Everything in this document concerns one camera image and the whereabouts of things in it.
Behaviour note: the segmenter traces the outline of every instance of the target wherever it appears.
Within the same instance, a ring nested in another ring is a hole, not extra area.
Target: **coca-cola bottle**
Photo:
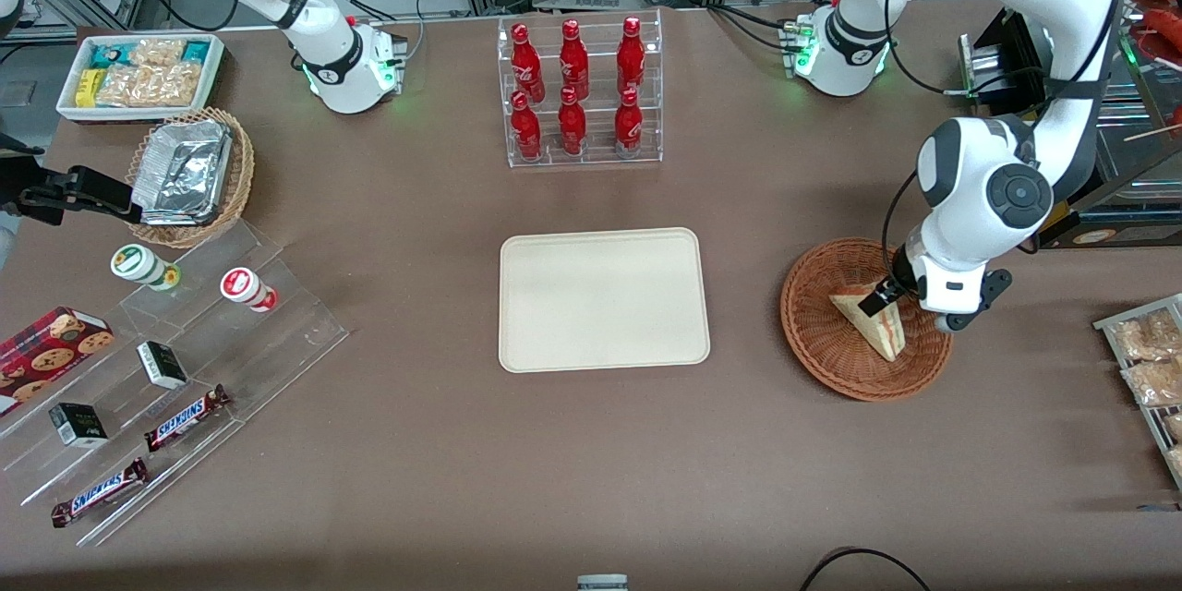
[[[587,116],[579,105],[574,86],[563,86],[563,106],[558,110],[558,126],[563,130],[563,150],[571,157],[583,154],[587,137]]]
[[[616,110],[616,154],[621,158],[634,158],[641,152],[641,124],[644,115],[636,106],[636,89],[629,86],[619,96]]]
[[[558,63],[563,66],[563,85],[573,86],[578,98],[586,99],[591,95],[591,70],[587,47],[579,39],[578,20],[563,20],[563,51],[558,53]]]
[[[541,58],[530,44],[530,28],[525,24],[514,24],[509,32],[513,35],[513,77],[518,90],[527,93],[533,104],[540,104],[546,98],[546,85],[541,83]]]
[[[541,125],[538,123],[538,116],[530,108],[530,99],[524,91],[513,91],[509,103],[513,104],[509,124],[513,126],[513,139],[518,144],[521,158],[537,162],[541,158]]]
[[[619,95],[624,95],[629,86],[641,90],[641,83],[644,83],[644,44],[641,43],[641,19],[635,15],[624,19],[624,39],[616,52],[616,66]]]

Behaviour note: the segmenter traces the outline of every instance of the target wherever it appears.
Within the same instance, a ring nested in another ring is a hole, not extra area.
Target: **beige tray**
[[[537,234],[501,247],[499,356],[508,371],[693,365],[709,352],[689,229]]]

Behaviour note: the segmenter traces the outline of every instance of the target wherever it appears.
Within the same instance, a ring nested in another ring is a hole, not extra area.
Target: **round wicker basket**
[[[234,131],[230,162],[226,169],[226,183],[222,187],[221,212],[216,220],[207,226],[128,225],[131,228],[131,234],[144,242],[174,247],[175,249],[189,249],[189,247],[195,247],[200,242],[226,233],[238,221],[238,217],[242,216],[242,209],[246,208],[246,200],[251,195],[251,178],[254,177],[254,148],[251,145],[251,137],[246,136],[239,121],[219,108],[202,108],[201,111],[186,112],[186,115],[164,121],[164,124],[196,123],[196,121],[219,121]],[[148,136],[144,136],[144,139],[139,142],[139,149],[136,150],[135,157],[131,157],[131,167],[124,177],[124,182],[129,186],[135,183],[145,145],[148,145]]]
[[[792,351],[817,379],[865,402],[902,400],[940,376],[952,352],[950,335],[936,330],[936,314],[914,298],[898,301],[907,346],[894,363],[883,359],[829,296],[840,285],[883,277],[882,249],[865,239],[842,239],[801,255],[780,292],[780,323]]]

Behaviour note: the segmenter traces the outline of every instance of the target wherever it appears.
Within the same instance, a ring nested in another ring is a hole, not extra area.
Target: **cookie box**
[[[113,342],[106,322],[57,307],[0,342],[0,416]]]

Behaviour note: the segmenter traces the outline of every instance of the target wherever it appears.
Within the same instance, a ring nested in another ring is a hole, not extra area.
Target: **table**
[[[901,53],[952,85],[955,37],[996,9],[915,2]],[[362,116],[309,95],[279,32],[225,32],[217,99],[258,154],[247,217],[355,333],[102,547],[76,550],[0,491],[0,586],[571,589],[625,572],[637,591],[780,589],[864,545],[935,589],[1176,589],[1178,517],[1132,511],[1174,500],[1169,476],[1090,322],[1177,292],[1177,254],[1006,255],[1015,288],[934,385],[843,398],[788,350],[781,280],[817,242],[877,236],[956,103],[895,66],[826,98],[704,11],[663,18],[665,162],[567,174],[505,164],[495,20],[430,24],[407,93]],[[122,174],[143,132],[64,122],[51,165]],[[896,238],[924,213],[904,196]],[[654,226],[701,241],[703,364],[499,366],[507,238]],[[113,306],[130,285],[106,261],[126,238],[83,213],[26,225],[0,335],[53,305]],[[814,589],[871,577],[909,584],[843,559]]]

